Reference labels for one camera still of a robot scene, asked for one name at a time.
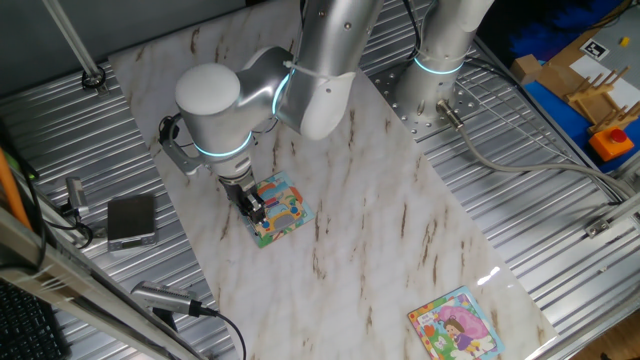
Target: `keyboard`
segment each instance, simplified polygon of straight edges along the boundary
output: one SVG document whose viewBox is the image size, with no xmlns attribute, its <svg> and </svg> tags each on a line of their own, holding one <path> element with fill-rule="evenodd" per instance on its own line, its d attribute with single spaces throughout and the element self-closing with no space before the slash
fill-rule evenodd
<svg viewBox="0 0 640 360">
<path fill-rule="evenodd" d="M 0 360 L 59 360 L 69 354 L 51 305 L 0 280 Z"/>
</svg>

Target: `metal grating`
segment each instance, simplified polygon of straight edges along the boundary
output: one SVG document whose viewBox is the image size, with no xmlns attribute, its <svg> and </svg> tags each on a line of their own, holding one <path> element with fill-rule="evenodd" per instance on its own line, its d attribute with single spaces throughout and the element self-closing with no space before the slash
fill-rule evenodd
<svg viewBox="0 0 640 360">
<path fill-rule="evenodd" d="M 479 54 L 473 50 L 472 55 Z M 393 71 L 370 78 L 384 84 Z M 563 160 L 524 131 L 581 162 L 580 154 L 554 130 L 555 124 L 525 103 L 510 83 L 470 66 L 463 68 L 459 82 L 511 124 L 477 104 L 463 117 L 470 137 L 491 160 L 515 166 Z M 418 126 L 408 121 L 405 125 Z M 429 162 L 560 336 L 568 337 L 600 316 L 610 316 L 611 321 L 597 331 L 619 321 L 609 313 L 615 299 L 640 283 L 640 233 L 635 222 L 625 220 L 590 239 L 584 229 L 611 209 L 609 197 L 590 178 L 558 170 L 495 172 L 478 163 L 448 124 L 434 127 L 417 139 Z"/>
<path fill-rule="evenodd" d="M 66 202 L 65 177 L 82 179 L 91 214 L 83 222 L 106 224 L 113 197 L 154 194 L 158 244 L 152 248 L 109 253 L 94 240 L 84 254 L 126 290 L 142 280 L 189 288 L 200 301 L 217 307 L 200 265 L 110 65 L 110 94 L 83 90 L 80 74 L 71 75 L 0 101 L 0 117 L 23 156 L 40 172 L 38 187 L 55 204 Z M 71 359 L 146 358 L 135 349 L 64 312 L 57 312 Z M 216 318 L 176 316 L 179 333 L 203 354 L 237 358 L 224 323 Z"/>
</svg>

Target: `metal pole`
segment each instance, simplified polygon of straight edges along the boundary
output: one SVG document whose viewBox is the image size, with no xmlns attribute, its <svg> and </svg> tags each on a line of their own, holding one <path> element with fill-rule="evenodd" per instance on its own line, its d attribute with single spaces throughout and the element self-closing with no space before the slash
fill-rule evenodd
<svg viewBox="0 0 640 360">
<path fill-rule="evenodd" d="M 76 33 L 73 25 L 71 25 L 67 14 L 65 14 L 58 0 L 42 0 L 42 2 L 87 74 L 87 78 L 83 78 L 83 85 L 89 88 L 95 88 L 100 95 L 108 94 L 109 90 L 104 85 L 104 70 L 98 67 L 91 58 L 91 55 L 89 55 L 87 48 L 84 47 L 82 40 L 80 40 L 78 33 Z"/>
</svg>

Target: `cartoon character puzzle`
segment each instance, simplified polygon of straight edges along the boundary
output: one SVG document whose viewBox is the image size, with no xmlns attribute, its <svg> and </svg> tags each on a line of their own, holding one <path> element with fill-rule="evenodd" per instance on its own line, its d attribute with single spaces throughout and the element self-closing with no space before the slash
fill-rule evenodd
<svg viewBox="0 0 640 360">
<path fill-rule="evenodd" d="M 432 360 L 489 360 L 504 350 L 467 287 L 408 314 Z"/>
<path fill-rule="evenodd" d="M 464 306 L 444 305 L 438 309 L 436 317 L 458 351 L 476 358 L 495 347 L 485 323 Z"/>
</svg>

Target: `metal mounting plate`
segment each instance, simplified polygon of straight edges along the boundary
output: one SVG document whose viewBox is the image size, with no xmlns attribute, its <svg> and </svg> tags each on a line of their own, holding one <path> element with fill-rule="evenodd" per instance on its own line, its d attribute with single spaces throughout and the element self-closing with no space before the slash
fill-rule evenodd
<svg viewBox="0 0 640 360">
<path fill-rule="evenodd" d="M 425 123 L 424 117 L 417 114 L 417 109 L 404 109 L 397 103 L 395 95 L 396 84 L 406 68 L 407 64 L 397 65 L 389 70 L 371 76 L 371 79 L 380 94 L 382 94 L 382 97 L 387 101 L 389 106 L 391 106 L 396 115 L 398 115 L 398 118 L 402 120 L 402 123 L 409 129 L 411 134 L 413 134 L 414 140 L 420 141 L 451 125 L 444 117 L 440 117 L 435 122 Z M 463 121 L 478 112 L 480 104 L 466 91 L 454 87 L 454 96 L 455 98 L 449 101 L 449 105 Z"/>
</svg>

